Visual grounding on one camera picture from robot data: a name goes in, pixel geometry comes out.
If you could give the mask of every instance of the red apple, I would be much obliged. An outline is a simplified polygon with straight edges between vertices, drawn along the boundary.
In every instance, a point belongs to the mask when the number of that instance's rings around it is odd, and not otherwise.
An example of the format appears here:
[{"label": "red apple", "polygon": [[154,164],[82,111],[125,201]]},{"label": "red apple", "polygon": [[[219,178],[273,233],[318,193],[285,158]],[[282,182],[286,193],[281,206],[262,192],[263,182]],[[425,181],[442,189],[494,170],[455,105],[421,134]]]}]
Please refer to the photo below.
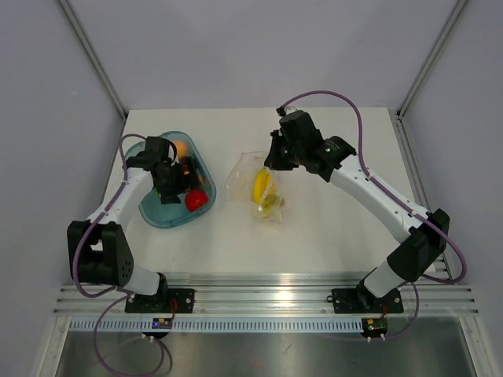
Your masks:
[{"label": "red apple", "polygon": [[208,202],[206,192],[201,190],[191,190],[185,197],[185,206],[189,212],[194,212]]}]

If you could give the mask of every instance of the blue plastic bowl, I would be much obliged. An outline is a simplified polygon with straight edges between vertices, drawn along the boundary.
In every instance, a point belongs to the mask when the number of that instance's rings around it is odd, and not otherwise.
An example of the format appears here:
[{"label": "blue plastic bowl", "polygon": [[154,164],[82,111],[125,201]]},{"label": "blue plastic bowl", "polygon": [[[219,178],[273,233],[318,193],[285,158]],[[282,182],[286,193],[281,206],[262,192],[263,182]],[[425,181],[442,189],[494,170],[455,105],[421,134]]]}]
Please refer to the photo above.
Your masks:
[{"label": "blue plastic bowl", "polygon": [[[181,201],[180,204],[162,204],[160,202],[159,194],[155,190],[149,192],[140,203],[141,216],[151,226],[155,226],[156,228],[161,229],[168,229],[195,220],[196,218],[207,212],[215,202],[215,199],[217,197],[217,189],[209,171],[207,171],[206,165],[204,165],[203,159],[201,158],[196,146],[194,145],[194,142],[189,137],[189,135],[179,131],[170,131],[165,132],[161,135],[161,137],[164,137],[171,141],[182,141],[187,145],[188,150],[186,155],[193,157],[196,161],[197,173],[203,186],[203,190],[209,198],[208,202],[204,206],[195,210],[194,212],[189,212],[189,210],[187,210],[187,207],[185,206],[185,196],[187,195],[186,193],[178,196]],[[126,153],[126,158],[135,156],[144,149],[144,141],[137,143],[129,148]]]}]

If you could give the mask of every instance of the white tabletop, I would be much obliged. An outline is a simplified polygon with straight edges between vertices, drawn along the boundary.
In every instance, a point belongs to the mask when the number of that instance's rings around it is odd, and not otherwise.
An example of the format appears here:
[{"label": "white tabletop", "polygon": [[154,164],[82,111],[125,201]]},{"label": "white tabletop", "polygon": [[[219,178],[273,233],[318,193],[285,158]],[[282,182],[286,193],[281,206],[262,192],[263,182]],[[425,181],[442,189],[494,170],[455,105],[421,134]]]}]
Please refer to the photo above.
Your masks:
[{"label": "white tabletop", "polygon": [[[303,110],[325,138],[337,135],[356,147],[356,118],[350,108]],[[412,197],[388,110],[361,111],[367,164]],[[240,154],[268,151],[278,120],[272,108],[131,111],[124,134],[185,132],[217,187],[215,204],[206,214],[174,229],[153,228],[138,210],[126,231],[135,263],[163,273],[352,273],[379,265],[397,246],[391,235],[351,196],[302,167],[280,172],[289,204],[281,225],[262,223],[229,200],[224,184]],[[137,142],[126,140],[124,149]],[[107,198],[121,179],[117,157]]]}]

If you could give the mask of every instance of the banana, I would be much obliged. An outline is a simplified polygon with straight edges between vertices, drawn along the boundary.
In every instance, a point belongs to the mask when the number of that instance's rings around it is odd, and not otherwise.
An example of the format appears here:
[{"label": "banana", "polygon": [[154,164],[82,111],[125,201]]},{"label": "banana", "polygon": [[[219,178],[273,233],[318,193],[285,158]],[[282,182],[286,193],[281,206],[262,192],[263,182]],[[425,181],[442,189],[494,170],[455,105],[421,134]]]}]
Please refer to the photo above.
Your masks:
[{"label": "banana", "polygon": [[[257,173],[257,177],[255,178],[255,184],[253,185],[253,194],[252,199],[255,203],[260,204],[260,200],[262,199],[262,195],[269,186],[272,176],[267,172],[266,168],[263,167]],[[268,195],[274,194],[274,185],[272,185],[269,189]]]}]

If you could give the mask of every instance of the gray wall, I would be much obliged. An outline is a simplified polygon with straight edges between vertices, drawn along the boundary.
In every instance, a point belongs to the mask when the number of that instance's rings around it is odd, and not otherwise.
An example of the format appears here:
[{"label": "gray wall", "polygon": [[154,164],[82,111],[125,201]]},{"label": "gray wall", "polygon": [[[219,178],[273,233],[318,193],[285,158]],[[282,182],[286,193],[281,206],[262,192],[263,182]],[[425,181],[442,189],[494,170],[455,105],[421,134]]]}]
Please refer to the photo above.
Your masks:
[{"label": "gray wall", "polygon": [[503,2],[472,2],[406,115],[430,198],[452,218],[497,359],[503,360]]},{"label": "gray wall", "polygon": [[455,1],[72,3],[128,108],[270,107],[314,89],[396,108]]},{"label": "gray wall", "polygon": [[99,204],[120,121],[56,2],[0,5],[0,375],[32,371],[65,232]]}]

